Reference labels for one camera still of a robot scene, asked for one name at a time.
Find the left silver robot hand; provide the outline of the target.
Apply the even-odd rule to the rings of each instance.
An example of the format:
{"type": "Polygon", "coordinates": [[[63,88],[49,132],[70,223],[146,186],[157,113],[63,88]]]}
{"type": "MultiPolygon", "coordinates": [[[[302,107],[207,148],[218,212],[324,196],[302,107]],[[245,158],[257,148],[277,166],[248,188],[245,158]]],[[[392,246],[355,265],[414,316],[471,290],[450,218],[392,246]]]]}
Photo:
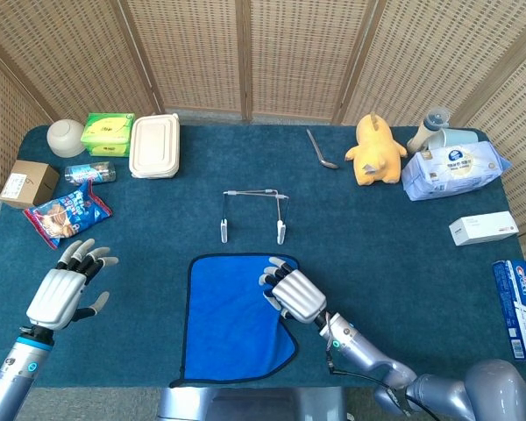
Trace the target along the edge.
{"type": "Polygon", "coordinates": [[[84,290],[100,270],[118,264],[108,247],[94,244],[93,239],[73,242],[47,272],[26,311],[32,325],[56,332],[103,309],[110,297],[107,291],[91,305],[79,306],[84,290]]]}

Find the blue microfiber cloth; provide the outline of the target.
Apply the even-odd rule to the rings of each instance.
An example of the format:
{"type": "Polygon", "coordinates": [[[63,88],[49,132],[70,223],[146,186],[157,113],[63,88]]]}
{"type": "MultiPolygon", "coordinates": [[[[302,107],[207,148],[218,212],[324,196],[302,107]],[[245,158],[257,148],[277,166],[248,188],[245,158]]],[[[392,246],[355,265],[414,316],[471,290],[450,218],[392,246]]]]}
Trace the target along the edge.
{"type": "Polygon", "coordinates": [[[296,357],[296,339],[259,285],[269,257],[213,253],[190,262],[180,376],[171,387],[258,381],[296,357]]]}

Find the blue snack bag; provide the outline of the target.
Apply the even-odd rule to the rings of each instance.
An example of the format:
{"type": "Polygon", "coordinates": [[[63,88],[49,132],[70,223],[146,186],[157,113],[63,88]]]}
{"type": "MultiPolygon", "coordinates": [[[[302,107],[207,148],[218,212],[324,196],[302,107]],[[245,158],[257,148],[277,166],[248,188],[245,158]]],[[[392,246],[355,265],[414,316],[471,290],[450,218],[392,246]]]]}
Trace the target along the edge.
{"type": "Polygon", "coordinates": [[[111,208],[92,189],[87,180],[75,191],[23,210],[39,236],[52,249],[57,249],[62,239],[74,237],[92,225],[112,216],[111,208]]]}

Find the brown cardboard box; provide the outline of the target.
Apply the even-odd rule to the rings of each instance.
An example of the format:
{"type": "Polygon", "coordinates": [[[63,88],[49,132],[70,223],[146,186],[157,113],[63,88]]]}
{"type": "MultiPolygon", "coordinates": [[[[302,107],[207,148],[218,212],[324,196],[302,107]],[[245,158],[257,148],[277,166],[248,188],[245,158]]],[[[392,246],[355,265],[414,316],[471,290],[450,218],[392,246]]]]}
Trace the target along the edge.
{"type": "Polygon", "coordinates": [[[49,164],[16,160],[0,194],[0,201],[18,209],[49,202],[60,174],[49,164]]]}

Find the grey robot torso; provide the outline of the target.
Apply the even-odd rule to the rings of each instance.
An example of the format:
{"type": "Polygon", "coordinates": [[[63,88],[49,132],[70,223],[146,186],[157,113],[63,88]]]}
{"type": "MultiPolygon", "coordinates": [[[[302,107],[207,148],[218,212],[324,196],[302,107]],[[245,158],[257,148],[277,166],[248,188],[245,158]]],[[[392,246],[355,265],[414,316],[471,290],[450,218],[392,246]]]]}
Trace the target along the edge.
{"type": "Polygon", "coordinates": [[[341,387],[179,387],[161,391],[156,421],[348,421],[341,387]]]}

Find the clear bottle with blue label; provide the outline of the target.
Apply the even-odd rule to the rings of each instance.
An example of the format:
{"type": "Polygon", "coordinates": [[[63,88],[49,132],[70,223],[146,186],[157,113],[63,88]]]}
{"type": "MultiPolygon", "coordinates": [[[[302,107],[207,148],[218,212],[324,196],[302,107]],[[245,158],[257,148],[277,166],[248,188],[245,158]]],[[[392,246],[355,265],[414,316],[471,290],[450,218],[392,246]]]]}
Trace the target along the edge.
{"type": "Polygon", "coordinates": [[[81,185],[86,181],[93,183],[114,182],[117,174],[112,162],[101,161],[68,166],[65,168],[64,177],[71,184],[81,185]]]}

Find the yellow plush toy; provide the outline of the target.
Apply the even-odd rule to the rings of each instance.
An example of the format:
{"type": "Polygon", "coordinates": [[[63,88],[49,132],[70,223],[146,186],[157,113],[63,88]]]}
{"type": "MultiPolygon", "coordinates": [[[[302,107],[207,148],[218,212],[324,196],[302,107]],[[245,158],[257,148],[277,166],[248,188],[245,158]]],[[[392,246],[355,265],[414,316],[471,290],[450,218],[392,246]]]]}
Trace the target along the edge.
{"type": "Polygon", "coordinates": [[[382,181],[396,184],[400,181],[402,158],[407,149],[396,142],[388,123],[378,114],[366,114],[356,126],[357,145],[345,154],[345,161],[353,163],[353,172],[359,186],[382,181]]]}

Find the beige bowl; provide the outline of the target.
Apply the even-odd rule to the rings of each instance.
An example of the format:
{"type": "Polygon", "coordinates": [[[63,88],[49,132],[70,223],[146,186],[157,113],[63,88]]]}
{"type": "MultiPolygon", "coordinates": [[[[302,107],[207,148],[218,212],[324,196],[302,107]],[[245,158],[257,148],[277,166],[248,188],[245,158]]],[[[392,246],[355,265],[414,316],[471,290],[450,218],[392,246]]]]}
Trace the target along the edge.
{"type": "Polygon", "coordinates": [[[84,125],[73,119],[61,119],[51,124],[46,140],[52,152],[61,158],[72,158],[82,153],[85,146],[81,141],[84,125]]]}

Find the green tissue pack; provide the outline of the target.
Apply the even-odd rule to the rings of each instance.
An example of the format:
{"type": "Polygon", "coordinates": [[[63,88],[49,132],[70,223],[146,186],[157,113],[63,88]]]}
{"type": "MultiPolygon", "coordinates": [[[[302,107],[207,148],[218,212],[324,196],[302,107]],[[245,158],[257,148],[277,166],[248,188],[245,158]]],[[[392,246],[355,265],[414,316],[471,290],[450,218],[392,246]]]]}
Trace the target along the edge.
{"type": "Polygon", "coordinates": [[[91,156],[128,157],[134,113],[90,113],[81,142],[91,156]]]}

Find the beige lidded lunch box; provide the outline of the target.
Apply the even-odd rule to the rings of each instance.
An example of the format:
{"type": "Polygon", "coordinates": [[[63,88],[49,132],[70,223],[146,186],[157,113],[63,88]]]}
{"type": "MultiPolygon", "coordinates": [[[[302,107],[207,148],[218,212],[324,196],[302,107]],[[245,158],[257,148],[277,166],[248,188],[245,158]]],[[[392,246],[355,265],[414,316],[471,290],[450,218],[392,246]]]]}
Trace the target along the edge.
{"type": "Polygon", "coordinates": [[[132,127],[131,176],[172,178],[180,166],[180,120],[176,113],[138,118],[132,127]]]}

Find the white blue wet wipes pack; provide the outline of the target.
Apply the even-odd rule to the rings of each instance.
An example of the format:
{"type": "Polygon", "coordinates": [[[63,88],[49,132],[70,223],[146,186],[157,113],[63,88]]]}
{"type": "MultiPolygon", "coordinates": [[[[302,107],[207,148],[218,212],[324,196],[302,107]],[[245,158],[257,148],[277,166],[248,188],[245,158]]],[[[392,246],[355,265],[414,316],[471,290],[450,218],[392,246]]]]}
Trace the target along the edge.
{"type": "Polygon", "coordinates": [[[511,167],[489,141],[425,150],[402,170],[402,186],[412,201],[456,196],[480,189],[511,167]]]}

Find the baby bottle with blue cap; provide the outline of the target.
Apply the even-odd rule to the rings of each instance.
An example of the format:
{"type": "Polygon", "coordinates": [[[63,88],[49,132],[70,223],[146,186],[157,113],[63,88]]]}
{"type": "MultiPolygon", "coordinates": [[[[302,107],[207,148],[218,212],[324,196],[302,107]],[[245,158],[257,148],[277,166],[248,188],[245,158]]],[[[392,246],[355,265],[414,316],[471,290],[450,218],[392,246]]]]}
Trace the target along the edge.
{"type": "Polygon", "coordinates": [[[448,127],[451,112],[442,106],[430,108],[423,122],[418,126],[416,135],[410,139],[406,145],[409,153],[416,153],[426,148],[428,139],[439,132],[442,128],[448,127]]]}

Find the blue white toothpaste box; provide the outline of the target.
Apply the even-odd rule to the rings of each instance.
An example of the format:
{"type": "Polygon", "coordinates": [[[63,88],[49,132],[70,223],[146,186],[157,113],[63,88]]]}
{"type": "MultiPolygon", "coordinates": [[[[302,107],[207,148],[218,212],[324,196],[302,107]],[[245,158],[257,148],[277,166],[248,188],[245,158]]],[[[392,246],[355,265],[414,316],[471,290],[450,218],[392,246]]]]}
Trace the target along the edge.
{"type": "Polygon", "coordinates": [[[526,260],[498,260],[492,269],[512,353],[526,361],[526,260]]]}

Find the light blue cup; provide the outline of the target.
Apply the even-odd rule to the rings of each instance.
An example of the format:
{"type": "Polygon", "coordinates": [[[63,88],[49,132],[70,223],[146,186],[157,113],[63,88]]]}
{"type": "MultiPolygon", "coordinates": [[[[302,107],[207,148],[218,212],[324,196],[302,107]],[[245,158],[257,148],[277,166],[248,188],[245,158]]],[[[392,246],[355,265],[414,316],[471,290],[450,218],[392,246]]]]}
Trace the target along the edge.
{"type": "Polygon", "coordinates": [[[479,141],[478,134],[470,130],[441,128],[432,136],[429,136],[426,142],[428,150],[435,150],[444,147],[461,146],[479,141]]]}

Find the wooden lattice folding screen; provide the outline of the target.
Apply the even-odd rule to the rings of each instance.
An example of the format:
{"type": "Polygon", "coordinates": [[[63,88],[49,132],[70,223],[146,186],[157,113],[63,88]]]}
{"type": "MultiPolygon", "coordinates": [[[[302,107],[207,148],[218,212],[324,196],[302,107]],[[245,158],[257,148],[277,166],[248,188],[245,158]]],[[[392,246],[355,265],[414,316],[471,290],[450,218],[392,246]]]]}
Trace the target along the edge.
{"type": "Polygon", "coordinates": [[[0,0],[0,189],[23,133],[91,111],[414,124],[491,135],[526,241],[526,0],[0,0]]]}

